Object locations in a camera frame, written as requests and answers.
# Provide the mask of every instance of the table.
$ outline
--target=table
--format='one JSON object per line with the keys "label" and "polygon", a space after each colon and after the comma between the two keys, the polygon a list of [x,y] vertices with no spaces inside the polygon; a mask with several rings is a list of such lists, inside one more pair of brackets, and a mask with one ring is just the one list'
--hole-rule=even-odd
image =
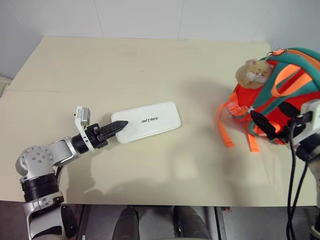
{"label": "table", "polygon": [[[212,122],[237,68],[269,50],[265,42],[44,37],[0,100],[0,200],[23,201],[15,161],[24,149],[78,134],[76,106],[102,126],[115,111],[173,101],[180,128],[127,144],[111,138],[68,164],[65,202],[285,206],[290,151],[260,138],[261,152],[250,152],[225,111],[236,144],[226,148]],[[297,161],[294,186],[303,165]],[[298,204],[314,205],[315,189],[308,172]]]}

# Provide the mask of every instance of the stuffed toy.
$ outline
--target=stuffed toy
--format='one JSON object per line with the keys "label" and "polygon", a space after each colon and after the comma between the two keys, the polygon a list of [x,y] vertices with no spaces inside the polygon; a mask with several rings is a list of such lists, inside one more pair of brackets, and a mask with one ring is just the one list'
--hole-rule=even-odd
{"label": "stuffed toy", "polygon": [[235,78],[246,89],[258,89],[266,83],[273,69],[274,66],[264,60],[250,59],[236,71]]}

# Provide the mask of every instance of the backpack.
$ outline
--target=backpack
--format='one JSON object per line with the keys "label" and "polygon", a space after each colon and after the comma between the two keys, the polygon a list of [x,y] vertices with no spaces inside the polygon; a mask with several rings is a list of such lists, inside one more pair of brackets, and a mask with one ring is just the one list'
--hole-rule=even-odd
{"label": "backpack", "polygon": [[263,114],[281,131],[290,117],[288,105],[301,110],[301,105],[320,99],[320,53],[303,47],[278,48],[269,52],[261,60],[274,66],[266,83],[257,89],[237,85],[229,96],[229,101],[218,109],[218,127],[227,147],[234,147],[221,121],[221,112],[226,107],[234,120],[242,122],[247,129],[247,139],[251,152],[259,152],[255,136],[265,136],[255,125],[250,111]]}

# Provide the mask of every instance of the white power bank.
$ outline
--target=white power bank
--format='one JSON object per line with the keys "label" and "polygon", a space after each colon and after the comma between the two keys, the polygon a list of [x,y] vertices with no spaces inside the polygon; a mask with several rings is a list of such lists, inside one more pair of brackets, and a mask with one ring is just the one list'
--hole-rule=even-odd
{"label": "white power bank", "polygon": [[128,121],[125,128],[116,133],[122,144],[168,132],[181,125],[176,104],[172,101],[118,111],[112,114],[111,121]]}

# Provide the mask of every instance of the white wall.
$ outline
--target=white wall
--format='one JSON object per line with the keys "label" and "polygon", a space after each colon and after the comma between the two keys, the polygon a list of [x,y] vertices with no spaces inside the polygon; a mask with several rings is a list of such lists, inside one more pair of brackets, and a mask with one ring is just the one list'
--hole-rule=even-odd
{"label": "white wall", "polygon": [[320,52],[319,0],[0,0],[0,75],[46,36],[269,41]]}

